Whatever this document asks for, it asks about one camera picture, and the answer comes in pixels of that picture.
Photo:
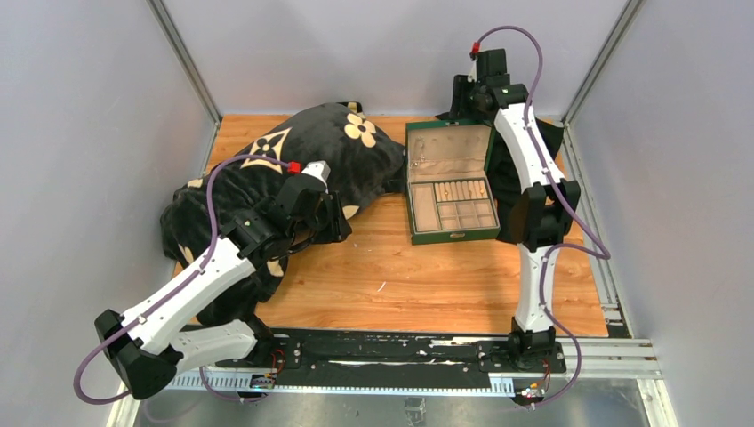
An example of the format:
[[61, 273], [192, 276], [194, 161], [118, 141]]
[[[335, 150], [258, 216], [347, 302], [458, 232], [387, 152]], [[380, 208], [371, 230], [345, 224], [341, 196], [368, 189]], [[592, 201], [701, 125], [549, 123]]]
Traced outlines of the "black cloth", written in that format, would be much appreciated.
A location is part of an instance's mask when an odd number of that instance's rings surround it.
[[[439, 115], [438, 120], [451, 120], [450, 112]], [[486, 121], [478, 122], [489, 125]], [[521, 245], [530, 252], [562, 243], [569, 217], [562, 207], [547, 205], [547, 198], [555, 196], [549, 181], [521, 182], [506, 142], [489, 126], [493, 141], [486, 173], [501, 225], [496, 239]]]

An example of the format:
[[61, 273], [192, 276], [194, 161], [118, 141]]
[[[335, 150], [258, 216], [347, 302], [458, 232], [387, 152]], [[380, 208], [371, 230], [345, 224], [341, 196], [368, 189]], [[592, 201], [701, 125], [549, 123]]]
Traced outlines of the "black mounting base plate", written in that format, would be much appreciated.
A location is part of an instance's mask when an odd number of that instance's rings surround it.
[[278, 384], [376, 389], [480, 390], [492, 374], [563, 374], [563, 348], [526, 354], [505, 334], [276, 328], [266, 357], [219, 367], [265, 370]]

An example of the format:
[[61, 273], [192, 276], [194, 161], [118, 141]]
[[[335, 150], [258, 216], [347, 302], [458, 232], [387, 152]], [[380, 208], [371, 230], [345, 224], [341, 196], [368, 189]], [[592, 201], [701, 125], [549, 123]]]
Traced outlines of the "green jewelry tray insert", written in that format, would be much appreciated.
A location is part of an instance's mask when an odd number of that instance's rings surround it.
[[409, 185], [408, 196], [416, 234], [500, 227], [486, 179], [416, 182]]

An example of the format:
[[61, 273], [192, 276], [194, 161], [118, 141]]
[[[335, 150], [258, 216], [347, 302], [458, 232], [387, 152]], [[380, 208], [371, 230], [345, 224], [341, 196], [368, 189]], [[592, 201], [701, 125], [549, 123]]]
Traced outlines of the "black blanket with beige flowers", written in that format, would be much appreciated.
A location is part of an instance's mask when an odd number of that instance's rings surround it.
[[363, 113], [360, 103], [327, 102], [304, 109], [253, 140], [221, 168], [175, 190], [159, 219], [162, 252], [181, 267], [210, 244], [206, 200], [223, 225], [238, 212], [278, 194], [289, 173], [281, 164], [324, 160], [329, 190], [341, 197], [350, 220], [376, 199], [406, 189], [406, 149]]

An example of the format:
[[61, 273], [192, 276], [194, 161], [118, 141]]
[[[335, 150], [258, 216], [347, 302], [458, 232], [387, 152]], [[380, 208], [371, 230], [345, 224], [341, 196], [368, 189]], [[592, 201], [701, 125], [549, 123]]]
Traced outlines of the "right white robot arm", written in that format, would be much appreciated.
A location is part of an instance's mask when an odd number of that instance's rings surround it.
[[517, 175], [517, 192], [501, 226], [521, 259], [520, 295], [505, 357], [526, 372], [557, 354], [550, 317], [555, 264], [581, 187], [563, 175], [549, 153], [528, 89], [510, 80], [505, 50], [484, 51], [474, 43], [469, 56], [471, 71], [453, 82], [451, 116], [487, 122]]

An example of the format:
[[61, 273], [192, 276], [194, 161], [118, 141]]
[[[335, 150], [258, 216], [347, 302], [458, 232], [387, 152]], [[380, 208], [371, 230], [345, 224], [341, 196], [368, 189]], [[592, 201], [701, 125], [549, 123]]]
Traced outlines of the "green jewelry box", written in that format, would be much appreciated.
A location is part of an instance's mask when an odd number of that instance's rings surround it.
[[472, 230], [461, 234], [439, 232], [416, 234], [409, 212], [409, 185], [424, 181], [487, 179], [492, 129], [472, 120], [433, 120], [412, 122], [405, 127], [406, 197], [412, 244], [430, 245], [497, 238], [500, 230]]

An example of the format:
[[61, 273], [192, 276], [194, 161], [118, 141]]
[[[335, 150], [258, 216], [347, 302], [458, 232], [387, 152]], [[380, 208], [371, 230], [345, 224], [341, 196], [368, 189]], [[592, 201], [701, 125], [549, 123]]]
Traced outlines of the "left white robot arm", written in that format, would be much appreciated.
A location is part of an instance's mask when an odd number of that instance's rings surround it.
[[347, 238], [350, 227], [323, 162], [286, 179], [268, 205], [257, 205], [222, 228], [211, 222], [209, 247], [182, 273], [123, 313], [103, 311], [95, 328], [104, 353], [137, 400], [150, 398], [177, 375], [228, 359], [263, 367], [272, 356], [271, 331], [254, 315], [188, 330], [187, 323], [233, 285], [288, 255], [304, 222], [325, 242]]

